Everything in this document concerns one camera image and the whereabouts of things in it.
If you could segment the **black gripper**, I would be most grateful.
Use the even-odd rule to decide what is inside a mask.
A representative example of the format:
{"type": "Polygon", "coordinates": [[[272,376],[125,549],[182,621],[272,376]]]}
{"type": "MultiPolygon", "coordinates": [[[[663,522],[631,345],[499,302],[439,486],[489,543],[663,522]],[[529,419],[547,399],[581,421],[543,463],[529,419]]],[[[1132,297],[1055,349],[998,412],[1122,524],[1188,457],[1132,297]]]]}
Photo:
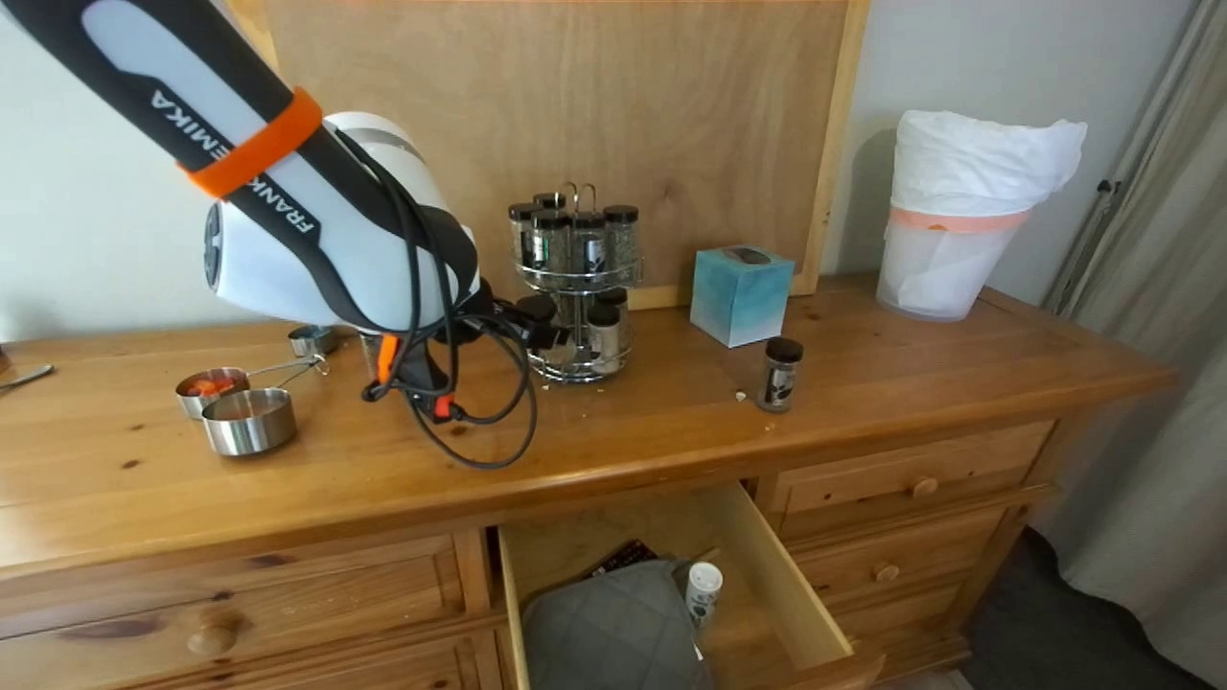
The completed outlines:
{"type": "Polygon", "coordinates": [[[455,306],[439,327],[420,333],[384,333],[366,345],[371,381],[359,399],[379,402],[403,391],[409,412],[426,421],[470,421],[458,405],[458,349],[474,338],[494,338],[511,349],[515,366],[525,366],[525,349],[540,353],[556,345],[556,302],[538,290],[518,302],[480,290],[455,306]]]}

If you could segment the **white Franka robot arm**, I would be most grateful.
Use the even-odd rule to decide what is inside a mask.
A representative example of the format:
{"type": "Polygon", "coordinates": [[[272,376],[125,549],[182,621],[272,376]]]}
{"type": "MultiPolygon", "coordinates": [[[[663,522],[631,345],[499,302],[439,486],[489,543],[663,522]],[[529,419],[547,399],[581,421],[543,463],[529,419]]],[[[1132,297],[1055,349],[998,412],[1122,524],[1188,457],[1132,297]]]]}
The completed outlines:
{"type": "Polygon", "coordinates": [[[547,343],[540,313],[489,297],[474,238],[286,87],[210,0],[3,0],[3,11],[214,204],[217,298],[384,338],[366,399],[397,389],[444,421],[451,381],[426,338],[494,331],[515,357],[547,343]]]}

